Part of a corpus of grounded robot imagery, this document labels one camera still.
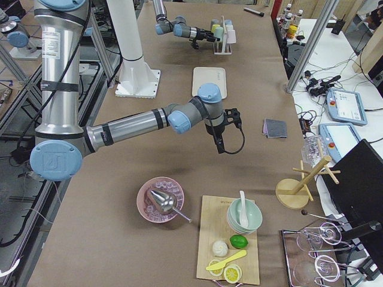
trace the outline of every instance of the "black marker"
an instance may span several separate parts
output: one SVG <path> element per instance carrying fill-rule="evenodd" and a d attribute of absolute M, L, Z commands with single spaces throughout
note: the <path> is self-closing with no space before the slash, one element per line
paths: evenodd
<path fill-rule="evenodd" d="M 259 11 L 256 11 L 256 10 L 253 10 L 253 9 L 250 9 L 250 8 L 244 8 L 245 11 L 248 11 L 252 14 L 255 14 L 255 15 L 258 15 L 260 17 L 263 17 L 265 14 L 264 12 L 259 12 Z"/>

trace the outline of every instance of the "white table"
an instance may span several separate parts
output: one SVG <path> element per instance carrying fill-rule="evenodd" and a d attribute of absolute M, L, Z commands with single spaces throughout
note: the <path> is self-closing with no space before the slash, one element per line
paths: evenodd
<path fill-rule="evenodd" d="M 304 35 L 305 39 L 303 42 L 307 41 L 312 28 L 315 24 L 315 19 L 302 19 L 299 26 L 299 35 Z M 314 53 L 312 54 L 309 64 L 305 70 L 318 71 L 321 68 L 333 67 L 336 64 L 346 61 L 348 59 L 355 60 L 357 56 L 354 53 L 354 50 L 351 48 L 348 43 L 345 35 L 341 32 L 339 35 L 331 33 L 332 29 L 325 29 L 323 35 L 317 44 Z M 360 93 L 362 102 L 365 109 L 377 109 L 383 108 L 383 98 L 377 91 L 376 87 L 367 81 L 363 74 L 357 75 L 352 69 L 353 61 L 339 65 L 336 68 L 331 68 L 325 71 L 315 72 L 313 75 L 314 78 L 332 78 L 337 75 L 341 75 L 339 82 L 343 85 L 345 90 L 357 91 Z M 308 92 L 305 90 L 306 84 L 301 80 L 298 82 L 294 92 L 293 97 L 297 105 L 301 106 L 303 111 L 314 110 L 318 115 L 321 114 L 321 106 L 314 103 Z M 320 97 L 320 103 L 324 102 L 324 96 Z M 301 112 L 300 108 L 297 106 L 297 113 Z M 383 111 L 377 112 L 367 112 L 367 122 L 366 126 L 355 126 L 361 138 L 365 138 L 367 141 L 374 141 L 383 137 Z M 320 123 L 335 123 L 331 120 L 326 111 L 323 113 L 322 117 L 317 117 L 311 126 L 311 130 L 314 133 L 318 133 L 318 125 Z M 373 143 L 372 146 L 376 152 L 383 157 L 383 140 L 377 143 Z M 330 194 L 321 179 L 317 180 L 317 187 L 321 197 L 321 203 L 326 215 L 337 214 L 334 205 L 331 203 Z M 361 263 L 362 259 L 355 260 L 351 265 L 358 266 Z M 351 281 L 354 283 L 358 277 L 350 277 Z M 383 276 L 380 275 L 373 282 L 361 282 L 359 286 L 383 286 Z"/>

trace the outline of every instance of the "metal scoop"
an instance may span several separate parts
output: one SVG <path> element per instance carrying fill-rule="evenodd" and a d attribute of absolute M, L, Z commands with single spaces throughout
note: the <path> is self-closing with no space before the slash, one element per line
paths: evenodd
<path fill-rule="evenodd" d="M 177 214 L 188 220 L 188 222 L 192 221 L 189 217 L 187 217 L 179 209 L 176 208 L 177 198 L 174 196 L 174 194 L 153 187 L 147 191 L 147 195 L 149 200 L 154 204 L 156 209 L 161 214 L 169 214 L 175 211 Z"/>

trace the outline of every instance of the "cutting board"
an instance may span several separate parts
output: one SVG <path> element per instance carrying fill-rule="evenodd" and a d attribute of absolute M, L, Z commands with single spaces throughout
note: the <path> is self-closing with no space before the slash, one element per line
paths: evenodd
<path fill-rule="evenodd" d="M 235 233 L 226 222 L 226 212 L 234 199 L 229 197 L 203 196 L 201 208 L 201 221 L 199 230 L 197 278 L 208 280 L 224 280 L 223 275 L 214 277 L 205 268 L 213 259 L 223 260 L 235 253 L 230 244 L 230 237 Z M 240 282 L 244 284 L 259 285 L 259 262 L 257 233 L 245 235 L 249 244 L 246 247 L 247 256 L 232 261 L 242 269 Z M 225 257 L 216 257 L 212 252 L 212 245 L 216 240 L 223 240 L 229 247 Z"/>

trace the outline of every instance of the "label sticker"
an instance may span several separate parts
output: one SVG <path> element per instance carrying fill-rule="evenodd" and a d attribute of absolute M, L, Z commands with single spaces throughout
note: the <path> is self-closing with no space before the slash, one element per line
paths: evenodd
<path fill-rule="evenodd" d="M 42 57 L 60 60 L 61 34 L 57 32 L 42 32 Z"/>

